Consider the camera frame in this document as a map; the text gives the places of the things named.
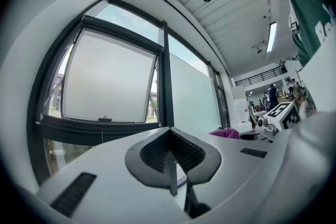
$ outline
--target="person in dark blue shirt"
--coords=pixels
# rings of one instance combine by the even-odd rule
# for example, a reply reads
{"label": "person in dark blue shirt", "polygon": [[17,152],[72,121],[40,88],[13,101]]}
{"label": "person in dark blue shirt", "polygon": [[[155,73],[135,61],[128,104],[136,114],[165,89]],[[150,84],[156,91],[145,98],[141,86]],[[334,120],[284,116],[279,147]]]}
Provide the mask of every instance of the person in dark blue shirt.
{"label": "person in dark blue shirt", "polygon": [[272,110],[278,104],[277,89],[274,87],[274,85],[271,85],[271,87],[269,89],[269,99],[270,99],[270,102],[271,102],[270,110]]}

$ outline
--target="frosted glass pane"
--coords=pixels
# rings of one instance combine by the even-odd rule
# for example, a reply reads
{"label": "frosted glass pane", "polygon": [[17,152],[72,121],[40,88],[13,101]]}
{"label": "frosted glass pane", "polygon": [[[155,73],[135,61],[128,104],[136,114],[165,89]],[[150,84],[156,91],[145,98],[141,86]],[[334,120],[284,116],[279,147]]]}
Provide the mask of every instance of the frosted glass pane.
{"label": "frosted glass pane", "polygon": [[170,55],[174,124],[190,134],[207,134],[220,126],[218,104],[210,78]]}
{"label": "frosted glass pane", "polygon": [[84,31],[66,74],[63,113],[77,119],[144,122],[155,56]]}
{"label": "frosted glass pane", "polygon": [[208,68],[206,64],[199,59],[199,57],[194,55],[182,43],[180,43],[170,35],[168,35],[168,42],[169,52],[171,54],[179,57],[180,59],[191,65],[193,68],[197,69],[198,71],[209,77]]}
{"label": "frosted glass pane", "polygon": [[159,42],[159,28],[157,26],[123,8],[108,5],[95,17],[127,28],[156,43]]}

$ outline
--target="green shirt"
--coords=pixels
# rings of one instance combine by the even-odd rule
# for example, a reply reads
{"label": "green shirt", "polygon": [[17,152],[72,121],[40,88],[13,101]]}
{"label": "green shirt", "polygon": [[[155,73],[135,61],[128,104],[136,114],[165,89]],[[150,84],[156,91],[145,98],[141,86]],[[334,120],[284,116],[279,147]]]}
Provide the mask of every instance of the green shirt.
{"label": "green shirt", "polygon": [[292,35],[299,49],[300,63],[304,67],[324,43],[328,33],[335,31],[335,14],[328,0],[290,1],[298,21],[298,32]]}

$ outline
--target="corrugated metal ceiling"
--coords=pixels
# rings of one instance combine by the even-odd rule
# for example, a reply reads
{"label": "corrugated metal ceiling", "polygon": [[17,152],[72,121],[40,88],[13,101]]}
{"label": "corrugated metal ceiling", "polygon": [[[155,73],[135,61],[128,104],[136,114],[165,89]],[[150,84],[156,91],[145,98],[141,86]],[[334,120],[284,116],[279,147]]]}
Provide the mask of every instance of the corrugated metal ceiling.
{"label": "corrugated metal ceiling", "polygon": [[[288,0],[178,1],[208,32],[234,74],[267,65],[297,51],[288,28]],[[266,55],[269,24],[274,20],[278,22],[277,38],[271,55]],[[256,47],[263,49],[262,53],[257,54]]]}

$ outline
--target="balcony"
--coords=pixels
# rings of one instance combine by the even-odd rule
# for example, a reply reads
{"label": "balcony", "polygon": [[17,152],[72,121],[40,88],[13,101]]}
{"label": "balcony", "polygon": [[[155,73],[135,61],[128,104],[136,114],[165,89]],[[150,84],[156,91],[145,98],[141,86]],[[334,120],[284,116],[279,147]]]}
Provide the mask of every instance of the balcony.
{"label": "balcony", "polygon": [[279,66],[277,68],[270,69],[266,72],[260,73],[258,75],[254,75],[254,76],[249,77],[247,79],[236,81],[235,83],[236,83],[236,86],[243,85],[244,87],[246,87],[246,86],[250,86],[250,85],[268,80],[270,78],[280,76],[280,75],[285,74],[285,73],[287,73],[287,70],[286,70],[285,66],[283,65],[283,66]]}

